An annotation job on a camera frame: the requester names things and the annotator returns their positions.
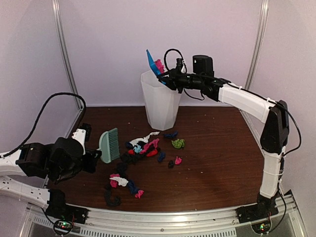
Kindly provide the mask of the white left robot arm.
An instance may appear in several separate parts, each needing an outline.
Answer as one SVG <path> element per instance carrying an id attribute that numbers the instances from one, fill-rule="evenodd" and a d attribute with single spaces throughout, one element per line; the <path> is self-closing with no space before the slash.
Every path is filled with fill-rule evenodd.
<path id="1" fill-rule="evenodd" d="M 0 193 L 41 208 L 52 205 L 54 214 L 60 219 L 67 219 L 71 215 L 71 208 L 65 204 L 62 195 L 13 180 L 11 176 L 48 178 L 58 184 L 82 171 L 94 173 L 101 154 L 99 150 L 85 150 L 77 141 L 66 144 L 26 144 L 9 156 L 1 154 Z"/>

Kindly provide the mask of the large pink paper scrap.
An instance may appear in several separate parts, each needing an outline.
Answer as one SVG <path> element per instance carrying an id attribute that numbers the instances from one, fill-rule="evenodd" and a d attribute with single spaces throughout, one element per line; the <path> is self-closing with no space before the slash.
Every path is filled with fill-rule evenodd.
<path id="1" fill-rule="evenodd" d="M 156 65 L 157 69 L 159 70 L 159 72 L 161 74 L 163 74 L 164 73 L 164 65 L 163 65 L 163 63 L 161 62 L 160 59 L 155 61 L 155 65 Z"/>

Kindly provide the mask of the blue plastic dustpan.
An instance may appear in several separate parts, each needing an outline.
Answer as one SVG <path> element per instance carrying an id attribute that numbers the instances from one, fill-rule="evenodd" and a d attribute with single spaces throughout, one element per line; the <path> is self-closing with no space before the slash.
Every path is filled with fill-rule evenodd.
<path id="1" fill-rule="evenodd" d="M 157 69 L 156 65 L 155 65 L 155 61 L 151 55 L 151 53 L 149 52 L 149 50 L 146 50 L 146 54 L 147 54 L 147 58 L 148 58 L 148 63 L 150 66 L 150 69 L 152 70 L 152 72 L 155 74 L 155 76 L 160 76 L 162 75 L 159 70 Z"/>

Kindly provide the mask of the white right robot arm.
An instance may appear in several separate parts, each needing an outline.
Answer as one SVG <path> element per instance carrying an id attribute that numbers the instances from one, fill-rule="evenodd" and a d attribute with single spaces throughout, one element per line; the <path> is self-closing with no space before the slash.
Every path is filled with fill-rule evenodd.
<path id="1" fill-rule="evenodd" d="M 160 81 L 168 88 L 178 92 L 184 89 L 199 90 L 201 95 L 231 105 L 264 125 L 260 137 L 264 156 L 263 178 L 253 214 L 258 218 L 265 217 L 274 208 L 283 173 L 289 135 L 287 103 L 255 95 L 227 79 L 216 78 L 210 56 L 194 55 L 192 73 L 185 72 L 183 59 L 178 58 L 176 61 L 176 67 L 168 69 L 160 77 Z"/>

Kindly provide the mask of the mint green hand brush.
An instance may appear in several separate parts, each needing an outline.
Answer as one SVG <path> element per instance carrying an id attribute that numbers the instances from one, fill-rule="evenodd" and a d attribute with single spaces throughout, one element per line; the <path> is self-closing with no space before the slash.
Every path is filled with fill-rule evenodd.
<path id="1" fill-rule="evenodd" d="M 117 128 L 105 131 L 100 136 L 99 150 L 102 152 L 101 160 L 104 163 L 111 163 L 120 157 Z"/>

